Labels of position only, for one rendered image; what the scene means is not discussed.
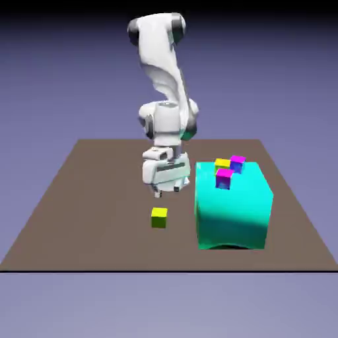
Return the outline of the small yellow cube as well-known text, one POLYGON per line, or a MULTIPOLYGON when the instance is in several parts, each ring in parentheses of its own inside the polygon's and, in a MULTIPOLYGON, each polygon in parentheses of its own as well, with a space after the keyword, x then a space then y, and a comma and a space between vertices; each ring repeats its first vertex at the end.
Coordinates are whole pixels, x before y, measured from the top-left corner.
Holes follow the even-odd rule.
POLYGON ((151 226, 153 228, 166 228, 167 216, 167 208, 153 207, 151 212, 151 226))
POLYGON ((217 174, 218 169, 229 169, 230 163, 230 159, 217 158, 215 160, 215 174, 217 174))

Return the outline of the large cyan box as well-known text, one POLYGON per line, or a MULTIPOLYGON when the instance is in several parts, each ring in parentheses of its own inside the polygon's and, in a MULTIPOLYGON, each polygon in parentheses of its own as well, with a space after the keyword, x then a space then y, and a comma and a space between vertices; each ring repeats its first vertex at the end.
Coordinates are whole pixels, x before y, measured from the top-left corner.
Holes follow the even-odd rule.
POLYGON ((235 246, 262 250, 273 192, 256 162, 233 174, 229 189, 216 187, 213 162, 195 165, 195 222, 198 248, 235 246))

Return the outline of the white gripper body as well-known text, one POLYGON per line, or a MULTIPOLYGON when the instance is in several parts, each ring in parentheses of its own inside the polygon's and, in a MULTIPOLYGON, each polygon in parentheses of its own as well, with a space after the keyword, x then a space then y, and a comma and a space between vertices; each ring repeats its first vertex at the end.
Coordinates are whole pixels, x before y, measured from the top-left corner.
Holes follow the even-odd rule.
POLYGON ((174 161, 145 160, 142 167, 143 183, 155 185, 161 191, 174 191, 174 182, 184 179, 184 187, 189 185, 190 162, 186 152, 174 161))

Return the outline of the small magenta cube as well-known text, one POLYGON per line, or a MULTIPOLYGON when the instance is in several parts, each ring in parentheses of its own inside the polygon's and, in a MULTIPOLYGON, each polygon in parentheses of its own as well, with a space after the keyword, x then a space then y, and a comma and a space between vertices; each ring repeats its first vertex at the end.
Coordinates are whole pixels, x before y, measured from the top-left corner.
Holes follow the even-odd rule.
POLYGON ((232 155, 230 157, 230 169, 237 174, 241 174, 244 165, 246 163, 246 157, 244 156, 238 156, 238 155, 232 155))
POLYGON ((230 189, 232 175, 234 171, 227 168, 219 168, 216 172, 216 188, 219 189, 230 189))

